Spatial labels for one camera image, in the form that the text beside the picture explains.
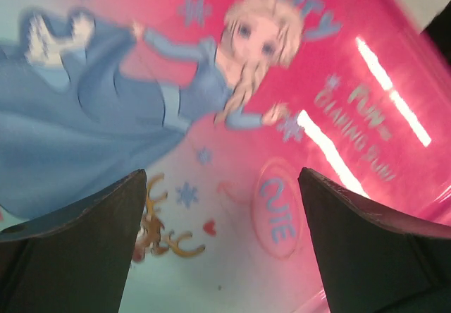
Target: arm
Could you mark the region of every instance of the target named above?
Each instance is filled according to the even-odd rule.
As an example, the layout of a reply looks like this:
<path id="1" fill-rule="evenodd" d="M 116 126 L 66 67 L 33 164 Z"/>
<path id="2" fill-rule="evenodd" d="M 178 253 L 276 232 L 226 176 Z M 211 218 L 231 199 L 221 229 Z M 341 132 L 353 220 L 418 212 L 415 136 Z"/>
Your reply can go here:
<path id="1" fill-rule="evenodd" d="M 188 60 L 188 61 L 201 61 L 205 58 L 206 54 L 202 51 L 202 48 L 197 45 L 190 44 L 175 44 L 164 36 L 147 29 L 144 34 L 144 41 L 146 44 L 155 49 L 163 56 L 169 58 Z"/>
<path id="2" fill-rule="evenodd" d="M 258 113 L 243 113 L 244 106 L 230 113 L 225 124 L 234 130 L 250 130 L 263 126 L 262 115 Z"/>

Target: cartoon character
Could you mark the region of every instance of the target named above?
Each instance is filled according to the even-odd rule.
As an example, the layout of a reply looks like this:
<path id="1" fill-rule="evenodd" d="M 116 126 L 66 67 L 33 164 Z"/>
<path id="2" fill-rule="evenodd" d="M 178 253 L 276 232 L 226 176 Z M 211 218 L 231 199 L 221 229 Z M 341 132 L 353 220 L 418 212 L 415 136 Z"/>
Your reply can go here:
<path id="1" fill-rule="evenodd" d="M 155 30 L 120 26 L 74 10 L 67 20 L 28 11 L 18 44 L 0 44 L 0 205 L 33 219 L 146 168 L 208 114 L 245 130 L 288 110 L 247 113 L 268 69 L 289 66 L 303 21 L 289 0 L 239 0 L 219 44 L 176 44 Z M 143 39 L 169 59 L 197 62 L 188 86 L 122 73 Z"/>
<path id="2" fill-rule="evenodd" d="M 172 240 L 174 231 L 171 231 L 166 235 L 161 235 L 161 230 L 164 230 L 164 225 L 156 215 L 159 212 L 159 209 L 155 209 L 155 205 L 165 201 L 168 198 L 168 193 L 165 192 L 160 197 L 152 199 L 150 197 L 150 192 L 154 187 L 154 184 L 163 179 L 164 174 L 159 174 L 147 183 L 147 213 L 142 216 L 141 229 L 138 233 L 135 250 L 133 252 L 132 260 L 134 262 L 142 262 L 148 251 L 153 255 L 163 255 L 171 249 L 176 255 L 183 258 L 195 257 L 205 251 L 205 245 L 200 245 L 190 251 L 185 251 L 179 247 L 179 243 L 182 240 L 192 238 L 191 232 L 184 232 L 175 240 Z"/>

